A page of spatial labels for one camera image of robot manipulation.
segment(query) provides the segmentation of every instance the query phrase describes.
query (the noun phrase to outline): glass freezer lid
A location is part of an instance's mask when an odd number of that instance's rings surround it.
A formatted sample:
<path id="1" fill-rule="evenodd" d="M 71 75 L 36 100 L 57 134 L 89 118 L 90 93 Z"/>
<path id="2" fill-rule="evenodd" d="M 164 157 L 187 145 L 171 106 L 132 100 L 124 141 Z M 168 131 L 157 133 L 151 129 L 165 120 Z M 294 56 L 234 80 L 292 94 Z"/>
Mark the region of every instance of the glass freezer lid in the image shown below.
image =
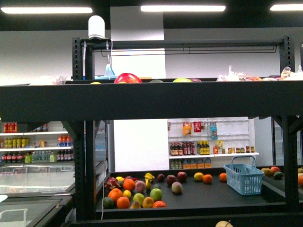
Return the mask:
<path id="1" fill-rule="evenodd" d="M 0 167 L 0 194 L 66 192 L 75 183 L 74 164 Z"/>

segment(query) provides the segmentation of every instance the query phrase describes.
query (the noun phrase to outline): upper shelf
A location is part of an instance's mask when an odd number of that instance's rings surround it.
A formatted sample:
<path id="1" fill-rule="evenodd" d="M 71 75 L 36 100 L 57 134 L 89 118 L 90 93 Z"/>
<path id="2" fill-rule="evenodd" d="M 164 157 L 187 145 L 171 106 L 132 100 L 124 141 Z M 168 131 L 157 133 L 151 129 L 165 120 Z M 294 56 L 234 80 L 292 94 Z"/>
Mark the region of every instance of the upper shelf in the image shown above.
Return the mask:
<path id="1" fill-rule="evenodd" d="M 303 81 L 7 86 L 0 110 L 5 122 L 296 116 L 302 88 Z"/>

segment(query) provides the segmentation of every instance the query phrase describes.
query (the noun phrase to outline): ceiling light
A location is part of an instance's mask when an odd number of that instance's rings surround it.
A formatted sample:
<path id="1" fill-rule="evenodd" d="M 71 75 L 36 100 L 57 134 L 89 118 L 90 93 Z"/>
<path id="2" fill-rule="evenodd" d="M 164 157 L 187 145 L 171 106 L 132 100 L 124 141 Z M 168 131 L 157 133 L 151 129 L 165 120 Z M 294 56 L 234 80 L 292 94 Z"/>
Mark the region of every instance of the ceiling light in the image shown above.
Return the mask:
<path id="1" fill-rule="evenodd" d="M 303 4 L 276 4 L 270 8 L 271 11 L 302 11 Z"/>
<path id="2" fill-rule="evenodd" d="M 9 14 L 72 14 L 93 12 L 89 7 L 2 7 L 1 10 Z"/>
<path id="3" fill-rule="evenodd" d="M 141 6 L 143 12 L 223 12 L 225 6 Z"/>

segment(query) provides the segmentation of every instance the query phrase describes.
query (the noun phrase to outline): shopping basket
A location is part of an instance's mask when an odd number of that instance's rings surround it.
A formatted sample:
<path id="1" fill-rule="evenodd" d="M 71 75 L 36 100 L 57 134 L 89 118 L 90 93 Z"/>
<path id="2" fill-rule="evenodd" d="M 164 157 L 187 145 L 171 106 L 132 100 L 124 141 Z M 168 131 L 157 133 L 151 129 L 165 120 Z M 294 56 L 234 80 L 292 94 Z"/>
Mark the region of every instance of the shopping basket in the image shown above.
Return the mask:
<path id="1" fill-rule="evenodd" d="M 252 157 L 253 162 L 247 164 L 234 164 L 239 157 Z M 230 165 L 224 165 L 227 176 L 227 184 L 241 195 L 261 194 L 262 176 L 264 172 L 256 168 L 256 159 L 251 155 L 235 156 Z"/>

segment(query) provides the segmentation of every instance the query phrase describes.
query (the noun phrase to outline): plastic bag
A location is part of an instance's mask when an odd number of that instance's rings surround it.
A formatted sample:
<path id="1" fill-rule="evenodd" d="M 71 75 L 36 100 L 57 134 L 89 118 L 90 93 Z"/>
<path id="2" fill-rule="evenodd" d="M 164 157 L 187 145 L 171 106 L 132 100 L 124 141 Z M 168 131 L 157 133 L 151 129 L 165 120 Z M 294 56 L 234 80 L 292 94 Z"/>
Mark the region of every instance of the plastic bag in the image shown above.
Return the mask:
<path id="1" fill-rule="evenodd" d="M 39 85 L 62 85 L 65 84 L 67 76 L 57 76 L 57 77 L 48 77 L 42 76 L 38 79 L 35 79 L 30 85 L 39 86 Z"/>

